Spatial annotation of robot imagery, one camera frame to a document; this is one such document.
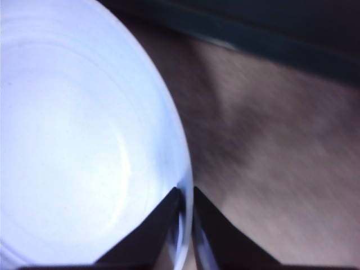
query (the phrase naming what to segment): white bowl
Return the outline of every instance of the white bowl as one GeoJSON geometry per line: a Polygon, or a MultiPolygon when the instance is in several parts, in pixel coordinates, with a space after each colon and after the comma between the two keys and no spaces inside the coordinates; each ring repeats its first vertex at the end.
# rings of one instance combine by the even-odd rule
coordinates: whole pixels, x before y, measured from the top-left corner
{"type": "Polygon", "coordinates": [[[170,94],[129,31],[94,0],[2,0],[1,263],[88,264],[192,175],[170,94]]]}

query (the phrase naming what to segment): white ceramic bowl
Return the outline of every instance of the white ceramic bowl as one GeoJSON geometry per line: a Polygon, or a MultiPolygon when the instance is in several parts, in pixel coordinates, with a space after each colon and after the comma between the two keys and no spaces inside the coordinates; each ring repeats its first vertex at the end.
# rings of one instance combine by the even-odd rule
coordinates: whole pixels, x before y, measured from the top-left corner
{"type": "Polygon", "coordinates": [[[1,1],[1,265],[88,264],[192,175],[170,94],[94,0],[1,1]]]}

